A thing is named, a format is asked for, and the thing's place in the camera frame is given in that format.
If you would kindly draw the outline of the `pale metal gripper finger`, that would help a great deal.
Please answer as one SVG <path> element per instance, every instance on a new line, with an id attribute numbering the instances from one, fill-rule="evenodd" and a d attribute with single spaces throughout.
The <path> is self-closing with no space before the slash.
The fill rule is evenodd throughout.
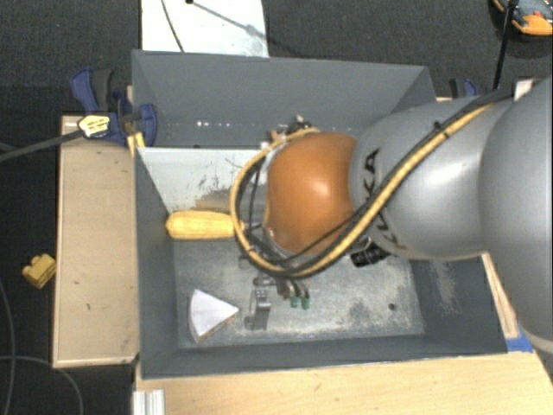
<path id="1" fill-rule="evenodd" d="M 257 289 L 255 291 L 255 300 L 255 329 L 267 329 L 271 310 L 268 291 Z"/>
<path id="2" fill-rule="evenodd" d="M 249 330 L 254 329 L 256 305 L 257 305 L 256 292 L 253 290 L 250 294 L 248 310 L 244 318 L 244 325 Z"/>

